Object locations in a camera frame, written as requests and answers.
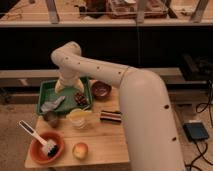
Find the apple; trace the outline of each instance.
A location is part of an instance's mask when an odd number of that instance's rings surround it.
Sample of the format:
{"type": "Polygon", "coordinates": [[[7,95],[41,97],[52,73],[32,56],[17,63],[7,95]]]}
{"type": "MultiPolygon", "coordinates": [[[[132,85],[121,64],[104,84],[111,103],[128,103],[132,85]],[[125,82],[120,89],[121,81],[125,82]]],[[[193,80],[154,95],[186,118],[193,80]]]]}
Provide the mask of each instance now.
{"type": "Polygon", "coordinates": [[[83,160],[87,157],[88,154],[88,145],[83,142],[79,142],[74,145],[72,153],[75,158],[83,160]]]}

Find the cabinet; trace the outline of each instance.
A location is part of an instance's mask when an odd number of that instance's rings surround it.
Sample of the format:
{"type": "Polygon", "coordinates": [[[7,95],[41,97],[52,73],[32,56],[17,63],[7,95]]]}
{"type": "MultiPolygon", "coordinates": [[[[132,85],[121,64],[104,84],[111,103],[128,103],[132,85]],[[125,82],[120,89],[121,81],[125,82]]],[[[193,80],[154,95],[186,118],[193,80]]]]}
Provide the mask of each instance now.
{"type": "Polygon", "coordinates": [[[135,67],[178,67],[182,53],[212,56],[213,0],[135,2],[128,17],[110,10],[91,17],[84,0],[1,5],[0,70],[55,69],[50,54],[68,41],[78,42],[85,57],[135,67]]]}

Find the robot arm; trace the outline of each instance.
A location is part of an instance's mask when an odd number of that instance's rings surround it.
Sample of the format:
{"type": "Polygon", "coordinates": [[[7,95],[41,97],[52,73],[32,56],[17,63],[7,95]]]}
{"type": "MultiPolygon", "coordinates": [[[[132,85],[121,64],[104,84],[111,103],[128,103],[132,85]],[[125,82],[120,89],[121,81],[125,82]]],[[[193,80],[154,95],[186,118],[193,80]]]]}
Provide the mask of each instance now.
{"type": "Polygon", "coordinates": [[[119,104],[133,171],[186,171],[164,82],[150,71],[81,57],[70,42],[52,53],[59,83],[83,73],[119,88],[119,104]]]}

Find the floor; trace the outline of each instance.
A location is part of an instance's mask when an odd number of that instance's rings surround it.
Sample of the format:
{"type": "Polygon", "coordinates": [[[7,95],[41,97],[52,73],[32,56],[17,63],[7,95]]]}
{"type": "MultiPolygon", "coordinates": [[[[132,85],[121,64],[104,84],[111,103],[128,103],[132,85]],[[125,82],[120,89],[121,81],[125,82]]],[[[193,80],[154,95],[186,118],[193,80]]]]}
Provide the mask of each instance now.
{"type": "MultiPolygon", "coordinates": [[[[175,118],[177,122],[177,129],[181,141],[182,151],[185,163],[190,163],[195,156],[198,155],[194,144],[189,143],[181,123],[187,119],[200,119],[205,124],[206,129],[210,135],[209,150],[206,157],[213,161],[213,129],[210,126],[208,112],[203,112],[197,116],[192,115],[188,109],[177,108],[175,118]]],[[[36,105],[35,104],[0,104],[0,167],[1,171],[45,171],[45,169],[25,169],[24,162],[31,137],[18,126],[19,120],[27,121],[32,127],[36,123],[36,105]]],[[[196,162],[196,166],[201,167],[204,171],[212,171],[213,167],[207,165],[202,159],[196,162]]],[[[130,171],[129,164],[117,165],[100,165],[89,167],[75,167],[75,168],[60,168],[60,171],[130,171]]]]}

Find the brown bowl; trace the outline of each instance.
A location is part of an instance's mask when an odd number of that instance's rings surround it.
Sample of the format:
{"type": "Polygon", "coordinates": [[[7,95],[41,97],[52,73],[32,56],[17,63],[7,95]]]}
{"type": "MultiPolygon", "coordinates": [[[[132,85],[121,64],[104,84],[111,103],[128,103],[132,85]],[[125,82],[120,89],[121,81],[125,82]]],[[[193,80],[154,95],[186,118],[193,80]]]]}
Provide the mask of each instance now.
{"type": "Polygon", "coordinates": [[[112,87],[108,84],[105,84],[101,81],[96,81],[93,85],[92,85],[92,94],[93,94],[93,97],[97,100],[104,100],[106,99],[111,90],[112,90],[112,87]]]}
{"type": "Polygon", "coordinates": [[[55,141],[59,150],[53,157],[48,157],[41,150],[42,144],[38,140],[33,139],[30,144],[30,156],[38,164],[49,164],[61,155],[62,151],[64,150],[64,140],[58,133],[53,131],[45,132],[40,136],[45,140],[52,139],[53,141],[55,141]]]}

